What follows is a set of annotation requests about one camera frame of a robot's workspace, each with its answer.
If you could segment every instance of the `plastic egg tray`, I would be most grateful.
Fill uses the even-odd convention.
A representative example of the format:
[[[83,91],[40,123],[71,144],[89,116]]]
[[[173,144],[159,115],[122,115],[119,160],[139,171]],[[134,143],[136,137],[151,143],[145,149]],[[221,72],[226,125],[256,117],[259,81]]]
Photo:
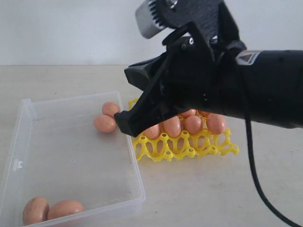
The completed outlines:
[[[131,109],[138,99],[129,101],[129,109]],[[155,140],[150,140],[141,133],[139,136],[133,138],[133,146],[136,152],[137,161],[146,155],[153,161],[158,162],[163,159],[171,161],[173,158],[177,160],[183,159],[185,156],[203,157],[207,154],[224,156],[229,152],[237,155],[239,153],[239,146],[231,143],[231,130],[226,130],[220,134],[212,134],[206,126],[206,118],[201,114],[197,114],[203,121],[203,129],[197,135],[191,135],[188,131],[182,131],[176,138],[171,138],[165,133],[161,125],[161,134]],[[184,118],[179,115],[181,123]]]

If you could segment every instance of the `warning label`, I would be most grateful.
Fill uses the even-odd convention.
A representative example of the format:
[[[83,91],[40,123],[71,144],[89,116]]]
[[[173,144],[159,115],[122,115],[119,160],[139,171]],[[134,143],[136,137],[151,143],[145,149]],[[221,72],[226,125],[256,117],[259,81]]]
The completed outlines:
[[[252,65],[260,53],[261,51],[243,51],[236,57],[236,62],[239,65]]]

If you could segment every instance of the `clear plastic container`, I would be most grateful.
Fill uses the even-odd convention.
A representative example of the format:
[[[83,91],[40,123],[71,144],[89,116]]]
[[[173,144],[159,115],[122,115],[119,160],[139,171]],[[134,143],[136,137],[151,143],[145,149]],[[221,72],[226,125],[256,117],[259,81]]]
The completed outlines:
[[[106,101],[123,109],[118,92],[22,100],[2,181],[1,227],[23,226],[23,208],[36,196],[50,206],[77,200],[85,211],[28,227],[99,227],[142,211],[145,192],[131,138],[93,125]]]

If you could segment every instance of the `egg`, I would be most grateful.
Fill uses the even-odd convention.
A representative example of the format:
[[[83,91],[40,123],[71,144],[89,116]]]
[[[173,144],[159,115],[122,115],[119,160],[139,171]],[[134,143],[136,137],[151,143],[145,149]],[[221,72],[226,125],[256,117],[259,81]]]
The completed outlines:
[[[189,134],[198,134],[201,131],[202,126],[202,120],[198,116],[190,116],[184,120],[184,128],[189,132]]]
[[[221,134],[226,129],[226,120],[219,114],[210,113],[206,118],[208,130],[213,134]]]
[[[113,132],[116,129],[117,123],[107,115],[101,114],[95,117],[94,126],[101,132]]]
[[[163,128],[170,137],[177,137],[181,133],[181,121],[178,116],[174,116],[163,122]]]
[[[25,226],[47,220],[49,205],[46,198],[37,196],[27,202],[23,209],[22,220]]]
[[[189,116],[195,115],[197,113],[197,110],[195,109],[190,109],[184,113],[181,113],[181,116],[184,118],[188,118]]]
[[[106,102],[102,106],[102,113],[114,119],[114,115],[120,112],[120,108],[114,102]]]
[[[47,220],[61,218],[83,212],[83,205],[76,200],[64,200],[53,205],[47,214]]]
[[[210,112],[201,111],[201,110],[199,110],[199,113],[202,114],[203,117],[207,117],[210,114]]]
[[[154,140],[160,136],[161,128],[159,124],[156,124],[143,132],[143,135],[149,138],[150,140]]]

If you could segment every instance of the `white table surface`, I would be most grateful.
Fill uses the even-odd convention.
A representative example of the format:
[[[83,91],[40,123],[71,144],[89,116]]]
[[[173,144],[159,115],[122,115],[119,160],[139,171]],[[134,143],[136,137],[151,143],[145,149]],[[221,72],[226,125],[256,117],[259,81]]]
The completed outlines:
[[[0,173],[20,101],[44,101],[118,90],[127,102],[141,92],[126,66],[0,67]],[[244,121],[227,118],[239,155],[152,162],[139,168],[146,190],[141,215],[107,227],[283,227],[260,200],[250,175]],[[253,124],[257,171],[269,200],[303,225],[303,131]]]

